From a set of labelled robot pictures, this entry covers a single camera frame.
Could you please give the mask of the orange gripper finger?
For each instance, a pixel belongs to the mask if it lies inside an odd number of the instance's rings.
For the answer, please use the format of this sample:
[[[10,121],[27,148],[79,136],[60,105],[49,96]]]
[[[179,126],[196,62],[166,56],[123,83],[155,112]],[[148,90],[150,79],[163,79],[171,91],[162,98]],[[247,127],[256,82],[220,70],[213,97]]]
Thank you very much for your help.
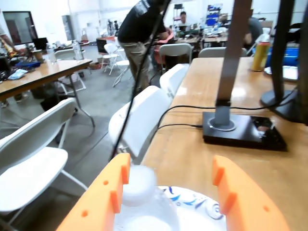
[[[218,188],[220,212],[229,231],[288,231],[290,228],[269,196],[234,162],[216,155],[212,182]]]
[[[58,231],[112,231],[129,182],[130,154],[115,156],[57,228]]]

